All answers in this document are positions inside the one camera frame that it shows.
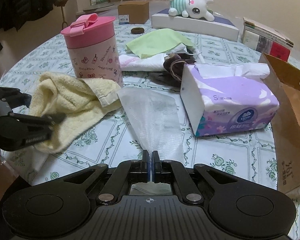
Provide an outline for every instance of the white towel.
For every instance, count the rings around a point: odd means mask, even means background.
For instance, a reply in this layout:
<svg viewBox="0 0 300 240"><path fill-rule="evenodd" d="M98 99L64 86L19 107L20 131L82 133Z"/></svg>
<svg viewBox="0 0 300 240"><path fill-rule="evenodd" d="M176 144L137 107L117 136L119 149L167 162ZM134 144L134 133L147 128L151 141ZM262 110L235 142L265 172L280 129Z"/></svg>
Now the white towel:
<svg viewBox="0 0 300 240"><path fill-rule="evenodd" d="M163 63L166 53L159 53L149 58L139 58L135 55L119 55L122 71L164 71Z"/></svg>
<svg viewBox="0 0 300 240"><path fill-rule="evenodd" d="M110 111L121 107L112 80L77 79L69 75L46 72L39 78L29 114L65 113L66 118L54 127L51 140L37 144L37 150L52 154L67 148L82 132L95 125Z"/></svg>

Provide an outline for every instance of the vinda logo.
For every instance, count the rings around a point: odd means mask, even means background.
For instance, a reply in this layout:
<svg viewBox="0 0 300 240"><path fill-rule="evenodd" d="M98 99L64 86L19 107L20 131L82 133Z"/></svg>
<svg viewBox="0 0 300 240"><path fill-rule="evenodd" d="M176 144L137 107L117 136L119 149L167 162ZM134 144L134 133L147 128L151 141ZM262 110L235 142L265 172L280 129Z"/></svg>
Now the vinda logo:
<svg viewBox="0 0 300 240"><path fill-rule="evenodd" d="M254 115L254 110L249 109L239 115L237 122L242 123L242 122L248 121L253 117L253 115Z"/></svg>

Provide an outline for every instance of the yellow towel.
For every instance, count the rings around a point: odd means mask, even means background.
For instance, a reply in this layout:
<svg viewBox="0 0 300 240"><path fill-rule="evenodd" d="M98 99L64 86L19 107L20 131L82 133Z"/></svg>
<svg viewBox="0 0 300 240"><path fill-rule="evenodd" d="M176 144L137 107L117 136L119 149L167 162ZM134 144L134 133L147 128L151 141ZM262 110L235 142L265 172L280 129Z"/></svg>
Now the yellow towel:
<svg viewBox="0 0 300 240"><path fill-rule="evenodd" d="M46 72L39 78L29 114L65 113L66 118L54 127L51 140L35 147L44 153L57 153L70 146L82 132L96 124L110 111L121 107L117 96L120 86L112 80L77 79Z"/></svg>

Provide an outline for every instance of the striped shirt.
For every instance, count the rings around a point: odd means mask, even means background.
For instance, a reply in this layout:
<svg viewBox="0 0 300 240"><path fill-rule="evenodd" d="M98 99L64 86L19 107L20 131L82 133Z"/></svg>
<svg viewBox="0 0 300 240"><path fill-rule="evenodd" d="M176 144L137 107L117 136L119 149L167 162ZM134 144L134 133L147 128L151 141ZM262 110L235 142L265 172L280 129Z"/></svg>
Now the striped shirt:
<svg viewBox="0 0 300 240"><path fill-rule="evenodd" d="M175 8L178 11L178 15L186 9L186 0L173 0L170 1L170 8Z"/></svg>

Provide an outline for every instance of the book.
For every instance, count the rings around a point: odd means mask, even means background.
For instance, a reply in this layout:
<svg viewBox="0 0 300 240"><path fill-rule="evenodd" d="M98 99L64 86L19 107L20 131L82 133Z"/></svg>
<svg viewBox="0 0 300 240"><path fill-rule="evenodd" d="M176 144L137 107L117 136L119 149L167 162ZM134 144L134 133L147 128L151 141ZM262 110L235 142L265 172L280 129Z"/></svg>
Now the book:
<svg viewBox="0 0 300 240"><path fill-rule="evenodd" d="M287 49L291 50L293 48L293 45L290 43L287 43L285 40L279 38L279 37L275 37L274 35L270 35L269 33L263 32L262 30L260 30L259 28L251 28L249 25L245 25L244 26L244 30L243 30L243 37L245 37L245 32L249 31L252 33L255 33L259 36L265 37L268 40L271 40L273 42L276 42L284 47L286 47Z"/></svg>
<svg viewBox="0 0 300 240"><path fill-rule="evenodd" d="M266 37L246 30L243 34L242 42L247 47L258 52L264 52L281 60L288 61L290 49Z"/></svg>
<svg viewBox="0 0 300 240"><path fill-rule="evenodd" d="M291 47L293 47L293 42L286 37L285 35L283 35L282 33L276 31L275 29L268 27L266 25L263 25L262 23L256 22L254 20L248 19L246 17L243 18L243 25L248 26L250 28L253 29L257 29L259 31L261 31L264 34L267 34L269 36L272 36L274 39L279 39L279 40L283 40L284 42L286 42L287 44L289 44Z"/></svg>
<svg viewBox="0 0 300 240"><path fill-rule="evenodd" d="M229 41L238 41L239 29L226 18L215 16L214 21L209 22L204 19L170 16L168 11L169 9L165 9L152 15L152 28L170 28L175 31L199 33Z"/></svg>

